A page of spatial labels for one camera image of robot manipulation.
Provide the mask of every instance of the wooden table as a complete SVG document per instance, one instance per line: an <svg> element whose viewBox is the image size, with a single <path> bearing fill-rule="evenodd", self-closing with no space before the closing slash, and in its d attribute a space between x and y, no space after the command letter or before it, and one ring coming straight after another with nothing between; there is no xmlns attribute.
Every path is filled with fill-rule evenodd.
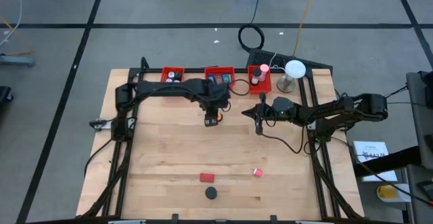
<svg viewBox="0 0 433 224"><path fill-rule="evenodd" d="M336 98L329 70L314 70L320 104ZM127 69L111 71L101 117L116 116L114 89L127 81ZM203 78L202 73L187 73L185 79ZM301 104L299 87L292 93L280 93L272 74L272 92L267 103L285 96ZM246 79L247 74L236 74ZM159 81L159 73L145 75L145 80ZM237 82L233 90L248 89ZM307 90L309 103L310 93ZM181 97L151 97L140 104L127 187L122 210L123 219L231 219L319 220L311 159L304 152L294 154L282 142L256 135L254 122L241 114L259 103L257 95L232 94L231 110L216 127L206 128L204 112L198 103ZM277 122L273 128L263 123L264 132L285 139L294 149L300 147L301 128ZM334 137L346 140L341 132ZM95 135L92 152L110 138L109 131ZM101 194L108 182L114 143L98 154L89 165L77 214L83 214ZM328 152L336 187L349 204L363 215L357 182L348 148L338 141L328 143ZM263 176L252 175L252 169ZM200 173L214 173L214 183L199 181ZM204 195L207 187L218 191L215 200ZM332 216L329 192L323 184L328 216ZM110 214L114 213L117 189L113 191Z"/></svg>

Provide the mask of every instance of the red block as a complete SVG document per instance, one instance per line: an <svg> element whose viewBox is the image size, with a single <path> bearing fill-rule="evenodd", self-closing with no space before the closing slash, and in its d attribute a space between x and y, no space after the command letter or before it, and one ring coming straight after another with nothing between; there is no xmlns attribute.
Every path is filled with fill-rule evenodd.
<svg viewBox="0 0 433 224"><path fill-rule="evenodd" d="M210 173L200 173L200 181L213 183L215 180L215 175Z"/></svg>

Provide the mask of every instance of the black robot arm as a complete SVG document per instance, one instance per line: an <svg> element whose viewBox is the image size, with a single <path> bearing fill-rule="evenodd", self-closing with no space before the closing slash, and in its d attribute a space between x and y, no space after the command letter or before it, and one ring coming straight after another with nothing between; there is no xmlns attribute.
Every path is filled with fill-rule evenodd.
<svg viewBox="0 0 433 224"><path fill-rule="evenodd" d="M182 83L140 81L116 88L117 117L112 121L112 138L126 141L130 137L128 111L148 97L184 97L198 102L206 111L204 125L218 125L218 109L229 105L229 83L220 85L204 79L189 79Z"/></svg>
<svg viewBox="0 0 433 224"><path fill-rule="evenodd" d="M386 98L370 93L341 97L314 107L301 106L284 97L275 98L272 106L265 102L265 94L261 94L259 104L242 112L255 120L258 135L263 133L263 120L289 121L299 127L308 125L314 129L316 139L329 141L336 129L351 128L359 121L378 122L388 117Z"/></svg>

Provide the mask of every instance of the black puck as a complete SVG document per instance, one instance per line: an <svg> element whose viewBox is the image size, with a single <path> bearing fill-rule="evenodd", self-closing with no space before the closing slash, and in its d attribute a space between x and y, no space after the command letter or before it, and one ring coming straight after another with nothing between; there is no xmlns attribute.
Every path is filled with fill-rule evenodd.
<svg viewBox="0 0 433 224"><path fill-rule="evenodd" d="M217 190L214 187L208 187L205 194L209 200L214 200L217 197Z"/></svg>

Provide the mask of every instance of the gray floor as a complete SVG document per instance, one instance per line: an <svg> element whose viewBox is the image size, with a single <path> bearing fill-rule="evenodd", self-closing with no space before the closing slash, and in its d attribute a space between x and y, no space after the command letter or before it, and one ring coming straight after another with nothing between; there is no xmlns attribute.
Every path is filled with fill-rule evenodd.
<svg viewBox="0 0 433 224"><path fill-rule="evenodd" d="M419 23L432 23L433 0L408 0ZM86 23L94 0L23 0L23 23ZM299 22L307 0L260 0L256 22ZM18 0L0 0L0 15L18 17ZM249 22L255 0L102 0L95 23ZM399 0L313 0L307 23L401 23L409 19ZM0 85L16 99L0 124L0 216L13 223L62 94L82 29L20 29L35 47L33 68L0 66ZM263 49L291 54L296 29L263 29ZM433 43L433 30L423 30ZM258 45L246 31L247 45ZM25 49L17 37L0 52ZM83 184L83 167L94 132L88 122L99 116L109 71L138 66L244 67L248 54L237 42L236 28L93 29L28 221L71 218ZM389 93L405 84L407 72L431 70L413 29L304 29L298 57L334 66L339 92ZM401 93L390 102L405 102ZM390 105L384 122L359 123L349 140L385 141L390 152L416 144L408 105ZM374 183L359 183L367 217L402 221L401 211L377 200Z"/></svg>

